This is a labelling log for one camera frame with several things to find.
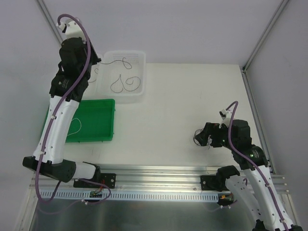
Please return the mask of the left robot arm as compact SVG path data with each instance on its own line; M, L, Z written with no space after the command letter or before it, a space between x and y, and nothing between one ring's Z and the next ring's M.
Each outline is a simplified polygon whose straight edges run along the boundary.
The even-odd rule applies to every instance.
M73 116L88 87L91 66L100 59L89 43L82 38L62 42L59 70L51 82L50 105L39 144L32 156L23 159L23 166L61 182L84 179L90 187L97 187L101 175L89 163L64 159L64 145Z

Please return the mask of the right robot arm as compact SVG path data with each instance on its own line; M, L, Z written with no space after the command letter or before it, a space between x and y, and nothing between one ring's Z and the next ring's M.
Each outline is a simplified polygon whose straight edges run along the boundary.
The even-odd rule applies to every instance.
M207 122L195 135L200 146L229 149L244 172L235 166L220 167L215 175L201 175L202 190L230 191L251 220L254 231L301 231L278 198L263 150L252 143L247 121L234 120L232 127Z

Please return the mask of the right white perforated basket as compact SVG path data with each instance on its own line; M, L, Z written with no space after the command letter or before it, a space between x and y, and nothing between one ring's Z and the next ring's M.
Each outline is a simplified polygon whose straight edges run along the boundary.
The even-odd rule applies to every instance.
M137 103L146 88L146 54L142 51L108 51L97 76L96 96L117 104Z

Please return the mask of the green plastic tray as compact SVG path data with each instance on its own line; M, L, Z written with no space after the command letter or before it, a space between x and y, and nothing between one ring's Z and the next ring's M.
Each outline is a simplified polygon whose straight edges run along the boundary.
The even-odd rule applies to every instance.
M111 141L114 134L115 101L82 100L68 130L66 143Z

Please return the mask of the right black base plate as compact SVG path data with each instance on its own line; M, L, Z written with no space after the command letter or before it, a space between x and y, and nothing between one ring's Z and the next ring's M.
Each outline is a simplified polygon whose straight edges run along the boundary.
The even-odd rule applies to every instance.
M215 175L201 175L200 184L202 191L227 191L228 189L221 180Z

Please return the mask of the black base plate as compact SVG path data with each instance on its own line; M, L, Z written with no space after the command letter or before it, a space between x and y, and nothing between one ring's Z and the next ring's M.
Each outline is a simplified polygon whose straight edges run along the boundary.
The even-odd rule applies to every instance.
M82 181L82 180L75 180L73 183L74 188L99 188L100 185L93 184L95 183L101 183L109 187L110 189L115 188L116 184L116 174L115 173L99 173L96 177L89 179L88 181L91 181L91 183Z
M202 191L227 191L228 189L221 180L215 175L201 175L200 184Z

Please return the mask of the left aluminium frame post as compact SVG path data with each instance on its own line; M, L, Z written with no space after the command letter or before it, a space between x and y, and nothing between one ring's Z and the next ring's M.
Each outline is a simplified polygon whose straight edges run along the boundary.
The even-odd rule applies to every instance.
M48 28L50 29L52 36L55 38L56 43L59 48L61 48L61 44L63 42L63 36L60 32L59 28L56 26L56 21L53 19L46 3L44 0L35 0L45 22L48 25Z

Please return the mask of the aluminium frame post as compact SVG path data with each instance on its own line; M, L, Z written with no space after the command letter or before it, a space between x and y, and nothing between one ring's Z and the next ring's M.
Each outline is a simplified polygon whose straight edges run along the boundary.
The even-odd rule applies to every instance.
M48 28L50 29L52 36L55 38L56 43L59 48L61 48L61 44L63 42L63 36L60 32L59 28L56 26L56 21L53 19L46 3L44 0L35 0L45 22L48 25Z
M258 39L256 45L254 46L248 60L246 61L244 66L240 67L241 75L243 79L243 83L245 86L246 94L248 97L248 101L250 104L250 109L252 112L252 116L254 119L255 126L257 128L257 134L260 140L261 147L263 148L263 151L265 153L265 156L267 158L267 161L269 163L270 172L272 174L276 174L276 168L273 161L273 158L270 153L270 147L267 141L267 137L265 134L264 126L261 121L261 117L259 115L258 107L256 104L255 96L253 93L252 84L249 80L249 69L251 68L252 64L255 62L257 56L260 54L262 49L264 48L265 44L267 43L267 40L269 39L273 29L279 22L281 16L285 12L288 5L291 3L290 0L282 0L280 1L277 9L275 10L274 14L272 15L271 19L269 20L268 24L266 25L264 31L262 32L260 38Z

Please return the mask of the aluminium mounting rail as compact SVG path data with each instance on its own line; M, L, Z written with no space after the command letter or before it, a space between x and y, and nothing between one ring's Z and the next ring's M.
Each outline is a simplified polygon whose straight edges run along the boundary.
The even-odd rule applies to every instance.
M114 173L118 191L201 192L201 175L215 175L220 167L134 166L100 164L102 173ZM278 194L289 194L284 175L272 174ZM39 177L39 189L54 189L58 181Z

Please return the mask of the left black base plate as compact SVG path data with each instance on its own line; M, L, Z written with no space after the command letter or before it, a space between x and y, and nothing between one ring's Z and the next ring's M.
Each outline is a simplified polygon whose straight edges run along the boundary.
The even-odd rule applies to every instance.
M100 185L93 184L95 183L101 183L109 187L110 189L115 188L116 184L116 174L115 173L99 173L96 177L89 179L88 181L91 181L91 183L82 181L82 180L75 180L73 183L74 188L99 188Z

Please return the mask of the right aluminium frame post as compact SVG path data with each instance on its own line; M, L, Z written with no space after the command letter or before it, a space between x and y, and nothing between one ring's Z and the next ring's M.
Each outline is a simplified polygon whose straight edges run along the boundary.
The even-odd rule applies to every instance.
M264 126L261 121L261 117L259 115L258 107L256 104L255 96L253 93L252 84L249 80L249 69L251 68L252 64L255 62L257 56L260 54L262 49L264 48L265 44L267 43L267 40L269 39L273 29L279 22L281 16L285 12L288 5L291 3L290 0L282 0L280 1L277 9L275 10L274 14L272 15L271 19L269 20L268 24L266 25L264 31L262 32L260 38L258 39L256 45L254 46L248 60L246 61L244 66L240 67L241 75L243 79L243 83L245 86L246 94L248 97L248 101L250 104L250 109L252 112L252 116L254 119L255 126L257 128L257 134L260 140L261 147L263 148L263 151L265 153L265 156L267 158L267 161L269 163L270 172L272 174L276 174L276 168L273 161L273 158L270 153L270 147L267 141L267 137L265 134Z

